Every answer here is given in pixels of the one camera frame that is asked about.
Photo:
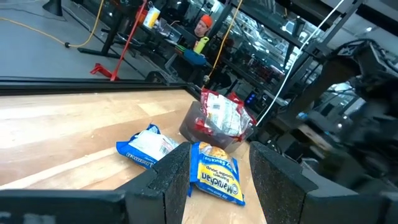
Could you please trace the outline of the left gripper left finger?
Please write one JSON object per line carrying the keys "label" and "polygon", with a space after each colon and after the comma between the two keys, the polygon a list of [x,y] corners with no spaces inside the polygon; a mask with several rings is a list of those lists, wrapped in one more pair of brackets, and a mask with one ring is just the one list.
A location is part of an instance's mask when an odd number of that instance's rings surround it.
{"label": "left gripper left finger", "polygon": [[0,224],[180,224],[191,148],[180,144],[115,190],[0,190]]}

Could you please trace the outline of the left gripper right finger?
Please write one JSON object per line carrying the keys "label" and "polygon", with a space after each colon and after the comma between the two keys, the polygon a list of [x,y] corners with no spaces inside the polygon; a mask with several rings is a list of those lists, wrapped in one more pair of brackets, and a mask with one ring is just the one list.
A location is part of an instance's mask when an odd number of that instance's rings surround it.
{"label": "left gripper right finger", "polygon": [[268,224],[398,224],[398,192],[358,194],[256,141],[249,161]]}

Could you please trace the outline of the blue Maruchan ramen pack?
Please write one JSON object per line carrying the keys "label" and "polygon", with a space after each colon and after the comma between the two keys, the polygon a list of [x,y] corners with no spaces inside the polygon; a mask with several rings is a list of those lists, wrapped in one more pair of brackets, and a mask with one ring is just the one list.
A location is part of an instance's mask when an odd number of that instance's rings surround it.
{"label": "blue Maruchan ramen pack", "polygon": [[223,200],[245,205],[237,160],[206,142],[192,145],[190,184]]}
{"label": "blue Maruchan ramen pack", "polygon": [[145,130],[133,135],[130,140],[118,141],[116,150],[136,164],[150,169],[178,145],[178,142],[163,135],[158,126],[149,124]]}

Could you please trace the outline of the red Maruchan ramen pack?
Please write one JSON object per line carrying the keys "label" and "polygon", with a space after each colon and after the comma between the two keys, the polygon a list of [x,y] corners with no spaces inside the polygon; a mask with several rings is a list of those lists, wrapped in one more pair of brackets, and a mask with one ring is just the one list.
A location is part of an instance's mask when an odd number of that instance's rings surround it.
{"label": "red Maruchan ramen pack", "polygon": [[194,128],[195,128],[197,131],[201,132],[201,133],[204,133],[204,134],[207,134],[207,135],[214,135],[214,130],[211,129],[211,128],[206,124],[205,120],[202,119],[202,118],[196,118],[196,119],[195,119]]}
{"label": "red Maruchan ramen pack", "polygon": [[231,92],[228,95],[228,99],[238,104],[238,111],[239,112],[245,111],[249,115],[249,117],[251,118],[251,123],[252,124],[257,124],[257,121],[256,121],[255,117],[252,114],[249,113],[249,111],[244,106],[244,101],[241,100],[237,96],[237,94],[235,92]]}
{"label": "red Maruchan ramen pack", "polygon": [[201,108],[206,118],[221,130],[222,133],[240,138],[252,127],[251,118],[245,112],[238,111],[238,104],[218,92],[202,89]]}

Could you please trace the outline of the smoky grey plastic bin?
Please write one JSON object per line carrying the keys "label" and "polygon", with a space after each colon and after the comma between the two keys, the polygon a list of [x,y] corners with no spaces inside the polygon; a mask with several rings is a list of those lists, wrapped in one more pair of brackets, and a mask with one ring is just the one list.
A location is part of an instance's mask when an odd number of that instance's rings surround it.
{"label": "smoky grey plastic bin", "polygon": [[[206,124],[214,130],[214,135],[207,135],[197,131],[194,128],[196,118],[204,119]],[[252,127],[250,127],[244,132],[241,138],[231,137],[222,133],[215,124],[206,118],[199,101],[194,101],[190,105],[190,108],[180,125],[179,131],[182,136],[191,142],[207,142],[208,144],[219,147],[228,153],[232,153],[237,150],[237,148],[254,132]]]}

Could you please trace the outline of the red metal stand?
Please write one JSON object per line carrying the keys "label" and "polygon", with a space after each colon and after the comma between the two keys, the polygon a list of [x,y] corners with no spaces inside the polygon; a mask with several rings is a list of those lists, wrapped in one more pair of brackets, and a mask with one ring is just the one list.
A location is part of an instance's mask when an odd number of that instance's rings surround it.
{"label": "red metal stand", "polygon": [[147,5],[147,0],[129,0],[132,1],[133,4],[122,3],[122,0],[111,0],[111,2],[115,2],[116,7],[119,8],[119,12],[124,17],[132,17],[134,19],[133,26],[131,27],[130,33],[127,37],[127,40],[124,41],[124,48],[120,53],[120,58],[117,58],[118,62],[113,70],[108,70],[104,65],[100,63],[96,63],[94,69],[92,69],[91,73],[96,74],[100,73],[105,77],[109,78],[112,82],[119,79],[118,72],[120,66],[123,61],[125,61],[125,55],[129,50],[131,40],[133,38],[136,29],[142,24],[140,21],[141,16],[143,15],[144,9]]}

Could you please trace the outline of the blue bag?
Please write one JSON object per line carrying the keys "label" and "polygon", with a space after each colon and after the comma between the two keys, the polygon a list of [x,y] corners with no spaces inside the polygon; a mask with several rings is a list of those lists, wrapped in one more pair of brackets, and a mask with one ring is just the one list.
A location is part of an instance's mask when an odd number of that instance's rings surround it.
{"label": "blue bag", "polygon": [[205,65],[206,59],[204,56],[194,52],[193,50],[186,49],[183,53],[183,56],[187,61],[192,63],[193,65]]}

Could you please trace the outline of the yellow-green bottle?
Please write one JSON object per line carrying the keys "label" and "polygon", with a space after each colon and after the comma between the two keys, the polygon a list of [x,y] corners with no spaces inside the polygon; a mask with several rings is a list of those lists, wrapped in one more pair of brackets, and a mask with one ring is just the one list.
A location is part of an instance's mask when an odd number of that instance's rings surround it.
{"label": "yellow-green bottle", "polygon": [[209,41],[209,38],[204,36],[202,37],[194,46],[193,51],[196,54],[201,54],[201,51],[203,50],[203,48],[205,47],[205,45],[207,44],[207,42]]}

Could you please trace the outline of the black metal storage rack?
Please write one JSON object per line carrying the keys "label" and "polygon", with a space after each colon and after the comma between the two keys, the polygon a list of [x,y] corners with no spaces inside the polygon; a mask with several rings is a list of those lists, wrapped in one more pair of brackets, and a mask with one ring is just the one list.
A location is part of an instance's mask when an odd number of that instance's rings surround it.
{"label": "black metal storage rack", "polygon": [[245,25],[248,35],[276,43],[284,39],[294,45],[299,42],[290,34],[288,23],[305,21],[318,26],[322,47],[333,48],[348,40],[365,37],[378,41],[388,52],[396,56],[398,65],[398,0],[243,0],[239,13],[254,23],[238,19]]}

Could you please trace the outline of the person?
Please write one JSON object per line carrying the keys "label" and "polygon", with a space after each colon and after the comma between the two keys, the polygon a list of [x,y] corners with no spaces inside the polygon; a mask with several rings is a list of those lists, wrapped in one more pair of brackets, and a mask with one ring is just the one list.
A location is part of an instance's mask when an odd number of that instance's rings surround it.
{"label": "person", "polygon": [[193,30],[193,33],[196,37],[202,38],[210,30],[212,25],[213,25],[212,17],[208,14],[205,14],[198,21],[196,27]]}

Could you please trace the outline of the white and yellow container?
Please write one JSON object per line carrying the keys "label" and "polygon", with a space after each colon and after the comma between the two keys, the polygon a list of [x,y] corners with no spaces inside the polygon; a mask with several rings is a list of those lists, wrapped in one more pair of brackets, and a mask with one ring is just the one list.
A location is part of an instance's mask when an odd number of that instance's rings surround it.
{"label": "white and yellow container", "polygon": [[156,7],[151,7],[144,19],[143,25],[149,29],[155,26],[156,20],[158,19],[160,11]]}

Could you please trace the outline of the black cone base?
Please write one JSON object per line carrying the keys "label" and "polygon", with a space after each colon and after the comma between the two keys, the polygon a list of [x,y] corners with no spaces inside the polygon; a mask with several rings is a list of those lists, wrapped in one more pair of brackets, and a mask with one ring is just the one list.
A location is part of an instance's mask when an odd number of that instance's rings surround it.
{"label": "black cone base", "polygon": [[53,15],[63,16],[62,0],[49,0],[42,8]]}

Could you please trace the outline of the black metal table frame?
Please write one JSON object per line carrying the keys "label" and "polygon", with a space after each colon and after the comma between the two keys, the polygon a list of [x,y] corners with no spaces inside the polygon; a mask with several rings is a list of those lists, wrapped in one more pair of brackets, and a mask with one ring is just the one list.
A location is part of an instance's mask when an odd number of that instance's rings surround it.
{"label": "black metal table frame", "polygon": [[84,78],[0,77],[0,96],[102,93],[139,90],[185,90],[196,96],[191,83],[154,83],[144,80],[109,81]]}

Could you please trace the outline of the black desk leg frame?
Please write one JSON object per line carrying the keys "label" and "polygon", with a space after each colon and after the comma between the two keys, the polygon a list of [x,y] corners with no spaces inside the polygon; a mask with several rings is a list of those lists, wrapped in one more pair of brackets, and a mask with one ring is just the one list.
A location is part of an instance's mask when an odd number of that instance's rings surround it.
{"label": "black desk leg frame", "polygon": [[119,26],[121,25],[123,20],[123,15],[118,12],[115,15],[115,18],[113,19],[113,25],[111,26],[110,31],[108,32],[107,38],[103,44],[103,47],[101,50],[92,50],[92,49],[87,49],[83,47],[77,48],[77,50],[80,53],[83,54],[90,54],[90,55],[97,55],[97,56],[102,56],[102,57],[109,57],[109,58],[120,58],[120,55],[118,53],[109,53],[109,50],[111,49],[111,46],[113,45],[114,38],[116,34],[118,33]]}

